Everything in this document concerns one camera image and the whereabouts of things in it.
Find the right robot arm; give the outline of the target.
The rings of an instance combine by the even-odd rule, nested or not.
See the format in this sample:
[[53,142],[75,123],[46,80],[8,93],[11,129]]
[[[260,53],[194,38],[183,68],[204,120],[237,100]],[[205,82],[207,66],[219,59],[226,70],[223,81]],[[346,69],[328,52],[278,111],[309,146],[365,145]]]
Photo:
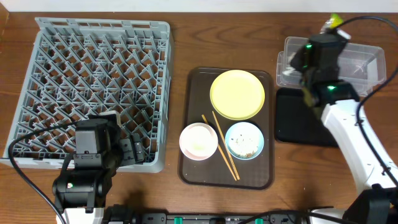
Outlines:
[[291,60],[305,103],[329,130],[353,175],[357,198],[346,210],[316,208],[307,223],[397,223],[397,166],[373,131],[351,83],[339,78],[346,35],[316,34]]

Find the light blue bowl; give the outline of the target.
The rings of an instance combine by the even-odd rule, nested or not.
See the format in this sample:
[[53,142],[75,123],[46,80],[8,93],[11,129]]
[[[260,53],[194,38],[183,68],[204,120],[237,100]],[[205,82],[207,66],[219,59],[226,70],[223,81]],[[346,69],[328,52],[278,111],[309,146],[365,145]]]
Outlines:
[[237,159],[256,158],[264,148],[264,136],[254,124],[238,122],[225,135],[227,150]]

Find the yellow plastic wrapper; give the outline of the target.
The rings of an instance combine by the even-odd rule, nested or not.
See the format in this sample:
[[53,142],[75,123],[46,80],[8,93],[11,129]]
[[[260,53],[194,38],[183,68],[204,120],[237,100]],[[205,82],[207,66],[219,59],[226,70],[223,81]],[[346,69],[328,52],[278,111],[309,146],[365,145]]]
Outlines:
[[325,33],[329,29],[333,29],[343,23],[343,19],[336,13],[332,13],[330,18],[323,24],[320,33]]

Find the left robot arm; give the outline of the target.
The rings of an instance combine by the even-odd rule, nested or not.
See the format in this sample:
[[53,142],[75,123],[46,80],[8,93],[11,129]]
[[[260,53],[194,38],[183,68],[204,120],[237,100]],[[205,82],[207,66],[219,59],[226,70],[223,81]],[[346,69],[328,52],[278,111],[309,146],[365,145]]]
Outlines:
[[117,119],[104,117],[76,124],[76,151],[68,155],[53,183],[58,223],[138,223],[125,205],[106,206],[112,178],[123,166],[144,160],[140,136],[123,137]]

